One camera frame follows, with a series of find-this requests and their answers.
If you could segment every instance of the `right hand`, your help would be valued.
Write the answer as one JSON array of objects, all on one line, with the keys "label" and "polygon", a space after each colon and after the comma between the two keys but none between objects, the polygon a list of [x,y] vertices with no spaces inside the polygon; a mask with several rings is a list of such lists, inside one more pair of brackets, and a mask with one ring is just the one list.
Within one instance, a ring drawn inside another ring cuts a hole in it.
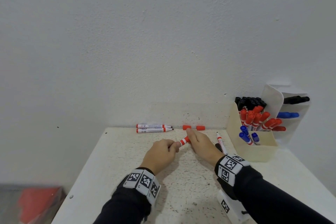
[{"label": "right hand", "polygon": [[191,128],[187,128],[187,135],[196,154],[213,167],[215,167],[218,160],[224,156],[210,141],[207,135],[197,130],[192,130]]}]

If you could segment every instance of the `left hand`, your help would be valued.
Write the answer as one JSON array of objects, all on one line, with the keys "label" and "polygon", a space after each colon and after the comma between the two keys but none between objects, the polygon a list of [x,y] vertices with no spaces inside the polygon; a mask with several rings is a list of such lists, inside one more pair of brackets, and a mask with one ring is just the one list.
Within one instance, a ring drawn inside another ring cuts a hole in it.
[{"label": "left hand", "polygon": [[140,167],[149,168],[154,175],[164,170],[175,159],[175,153],[179,152],[180,142],[170,139],[162,139],[154,142],[146,153]]}]

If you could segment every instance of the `white organizer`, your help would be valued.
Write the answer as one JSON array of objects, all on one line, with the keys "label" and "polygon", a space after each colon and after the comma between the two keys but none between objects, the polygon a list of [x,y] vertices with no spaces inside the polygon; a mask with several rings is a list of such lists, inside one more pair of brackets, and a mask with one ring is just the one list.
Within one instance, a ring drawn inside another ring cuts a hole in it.
[{"label": "white organizer", "polygon": [[293,96],[309,97],[305,91],[292,85],[269,84],[265,85],[261,95],[263,101],[267,103],[265,111],[271,114],[271,118],[276,118],[279,112],[298,112],[300,114],[298,118],[281,119],[283,122],[281,126],[286,127],[286,131],[273,131],[274,138],[280,145],[285,145],[290,141],[311,104],[311,101],[294,105],[283,104],[284,98]]}]

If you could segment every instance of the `white table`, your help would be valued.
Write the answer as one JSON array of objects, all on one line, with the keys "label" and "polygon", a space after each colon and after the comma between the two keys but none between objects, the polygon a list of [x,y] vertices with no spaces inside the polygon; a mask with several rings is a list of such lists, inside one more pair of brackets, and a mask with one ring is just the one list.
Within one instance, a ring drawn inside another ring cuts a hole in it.
[{"label": "white table", "polygon": [[[216,131],[204,132],[213,143]],[[236,153],[226,131],[218,132],[229,153]],[[180,140],[185,135],[181,129],[137,134],[135,128],[107,128],[52,224],[92,224],[112,190],[139,166],[154,141]],[[279,149],[270,162],[252,166],[264,179],[336,223],[336,198],[290,151]],[[220,186],[213,168],[189,145],[180,149],[175,161],[157,178],[162,189],[148,223],[230,223],[216,199]]]}]

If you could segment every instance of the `marker holder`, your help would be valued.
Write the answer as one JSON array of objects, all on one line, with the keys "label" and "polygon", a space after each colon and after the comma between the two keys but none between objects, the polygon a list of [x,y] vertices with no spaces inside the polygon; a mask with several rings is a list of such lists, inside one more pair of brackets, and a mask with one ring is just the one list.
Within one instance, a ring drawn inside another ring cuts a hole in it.
[{"label": "marker holder", "polygon": [[226,126],[228,133],[237,154],[250,162],[268,162],[275,154],[278,144],[275,141],[273,133],[264,131],[249,131],[250,135],[254,132],[258,134],[260,145],[248,145],[243,139],[239,137],[240,121],[238,108],[233,102],[229,121]]},{"label": "marker holder", "polygon": [[279,145],[289,143],[311,104],[311,101],[294,105],[284,104],[284,98],[293,96],[309,97],[305,91],[295,86],[275,84],[266,84],[261,95],[261,98],[267,103],[265,111],[271,114],[271,118],[276,118],[279,112],[297,112],[300,114],[298,118],[281,119],[283,123],[280,126],[286,127],[286,131],[273,131]]}]

